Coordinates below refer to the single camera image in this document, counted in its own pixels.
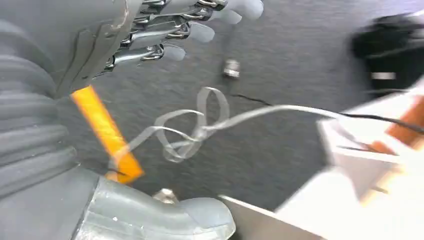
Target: gray plastic casing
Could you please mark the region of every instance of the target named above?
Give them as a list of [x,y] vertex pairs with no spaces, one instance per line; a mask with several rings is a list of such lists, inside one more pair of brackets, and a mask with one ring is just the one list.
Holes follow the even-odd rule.
[[0,53],[27,59],[56,98],[85,87],[128,35],[143,0],[0,0]]

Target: black cable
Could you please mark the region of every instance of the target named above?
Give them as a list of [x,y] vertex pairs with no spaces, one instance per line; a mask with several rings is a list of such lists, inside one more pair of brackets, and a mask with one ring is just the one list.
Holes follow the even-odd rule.
[[350,117],[350,118],[355,118],[355,119],[373,119],[373,120],[379,120],[379,121],[384,121],[384,122],[390,122],[390,123],[394,123],[397,124],[401,127],[413,130],[419,134],[424,135],[424,127],[418,126],[418,125],[414,125],[414,124],[410,124],[398,119],[394,119],[394,118],[389,118],[389,117],[383,117],[383,116],[377,116],[377,115],[369,115],[369,114],[348,114],[348,113],[340,113],[343,116],[346,117]]
[[[274,104],[271,104],[271,103],[269,103],[265,100],[245,96],[245,95],[242,95],[242,94],[232,94],[231,96],[247,99],[249,101],[257,102],[257,103],[265,105],[265,106],[274,106]],[[372,120],[389,122],[389,123],[397,124],[401,127],[410,129],[410,130],[417,132],[421,135],[424,135],[424,127],[414,125],[414,124],[410,124],[410,123],[407,123],[407,122],[404,122],[404,121],[401,121],[401,120],[398,120],[398,119],[394,119],[394,118],[371,115],[371,114],[349,114],[349,113],[341,113],[341,112],[339,112],[339,114],[346,116],[346,117],[349,117],[349,118],[354,118],[354,119],[372,119]]]

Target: black object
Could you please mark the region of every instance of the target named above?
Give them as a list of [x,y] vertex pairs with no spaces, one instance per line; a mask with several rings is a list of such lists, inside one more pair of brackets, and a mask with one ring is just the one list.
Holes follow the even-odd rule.
[[373,89],[404,89],[424,74],[424,36],[419,31],[424,24],[399,14],[377,18],[352,36],[351,51],[363,61]]

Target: crack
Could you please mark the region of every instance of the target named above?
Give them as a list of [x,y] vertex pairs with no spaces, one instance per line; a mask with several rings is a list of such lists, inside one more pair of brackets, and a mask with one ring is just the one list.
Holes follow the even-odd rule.
[[253,98],[253,97],[245,96],[245,95],[242,95],[242,94],[232,94],[231,96],[236,97],[236,98],[246,99],[246,100],[256,102],[256,103],[260,103],[260,104],[265,105],[265,106],[273,106],[273,104],[271,104],[271,103],[269,103],[265,100],[259,99],[259,98]]

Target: white plastic part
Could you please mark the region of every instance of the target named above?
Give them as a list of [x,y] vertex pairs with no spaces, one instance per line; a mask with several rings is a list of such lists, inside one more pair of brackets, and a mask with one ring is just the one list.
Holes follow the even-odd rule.
[[181,61],[184,59],[184,56],[186,56],[186,51],[184,51],[184,49],[174,44],[164,43],[163,49],[164,49],[163,57],[167,59],[171,59],[174,61]]
[[188,37],[189,39],[195,39],[201,43],[209,43],[214,39],[215,31],[212,28],[195,21],[191,21],[190,26],[191,33]]
[[233,10],[242,17],[255,20],[264,12],[264,4],[261,0],[228,0],[223,10]]
[[209,21],[219,19],[226,24],[238,24],[242,20],[242,16],[233,10],[223,9],[222,11],[214,11]]

